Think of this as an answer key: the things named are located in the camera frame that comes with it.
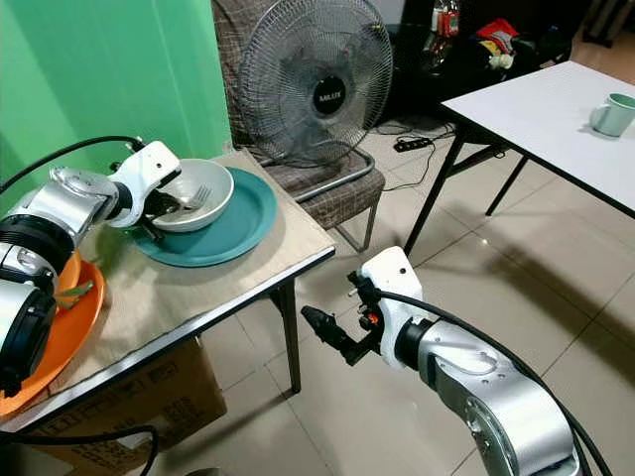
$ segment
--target teal mug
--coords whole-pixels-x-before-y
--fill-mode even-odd
[[[621,136],[635,119],[635,98],[626,94],[609,94],[608,100],[591,112],[590,126],[606,136]]]

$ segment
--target white table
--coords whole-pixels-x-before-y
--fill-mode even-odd
[[[491,133],[498,147],[523,155],[486,214],[494,211],[532,160],[635,217],[635,125],[619,139],[588,126],[591,111],[611,92],[635,96],[635,86],[567,61],[444,102],[456,115],[456,137],[408,238],[406,252],[412,250],[445,180],[487,158],[481,155],[467,164],[454,163],[466,142],[466,129],[474,126]]]
[[[334,242],[249,153],[218,161],[259,176],[274,190],[278,215],[267,237],[230,262],[184,269],[151,260],[120,230],[91,232],[80,252],[101,269],[112,304],[102,309],[82,348],[49,385],[49,396],[5,419],[0,429],[39,426],[260,297],[271,297],[282,314],[292,390],[300,391],[294,279],[332,256]]]

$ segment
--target black table leg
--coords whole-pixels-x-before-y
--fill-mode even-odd
[[[489,205],[489,208],[487,208],[487,211],[485,212],[487,216],[492,216],[492,213],[498,206],[498,203],[500,203],[500,200],[503,199],[503,197],[505,196],[505,193],[507,193],[507,190],[509,190],[509,187],[512,186],[512,183],[516,181],[516,178],[518,177],[520,172],[523,170],[523,168],[525,167],[528,161],[529,161],[529,158],[527,156],[523,156],[523,158],[520,160],[520,162],[516,166],[516,169],[514,169],[514,171],[512,172],[512,175],[509,176],[507,181],[505,181],[505,183],[503,184],[503,187],[500,189],[500,191],[496,195],[496,198],[494,198],[494,201],[492,201],[492,204]]]
[[[426,198],[424,207],[421,209],[421,212],[419,213],[419,218],[417,218],[415,227],[413,228],[413,231],[410,233],[410,236],[408,237],[408,241],[406,242],[406,246],[404,247],[404,251],[406,252],[406,255],[410,255],[410,252],[415,247],[417,238],[419,238],[419,234],[421,233],[421,230],[424,228],[424,225],[426,224],[426,220],[428,219],[430,212],[433,210],[433,206],[435,206],[435,202],[437,201],[437,198],[439,197],[439,194],[441,193],[441,190],[444,187],[445,179],[447,179],[449,172],[451,171],[452,166],[454,165],[454,161],[458,157],[458,153],[460,152],[461,148],[463,147],[463,144],[465,143],[464,138],[465,138],[464,128],[458,125],[456,129],[456,137],[454,138],[454,141],[452,142],[452,145],[449,148],[447,155],[445,156],[444,164],[442,165],[441,170],[439,171],[439,175],[437,176],[437,179],[435,180],[435,183],[433,184],[433,187],[431,188],[430,193],[428,194],[428,198]]]
[[[300,346],[298,343],[298,318],[296,314],[296,282],[289,280],[270,294],[285,325],[287,359],[291,376],[291,391],[298,394],[302,389],[300,380]]]

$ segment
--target electric fan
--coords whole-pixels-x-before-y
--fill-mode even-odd
[[[243,52],[245,127],[276,164],[326,166],[379,118],[392,68],[388,33],[365,0],[280,0]]]

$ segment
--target green wall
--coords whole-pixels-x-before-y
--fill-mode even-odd
[[[209,158],[230,141],[210,0],[0,0],[0,180],[73,142],[121,134]],[[108,173],[123,144],[57,164]],[[0,195],[0,213],[48,176]]]

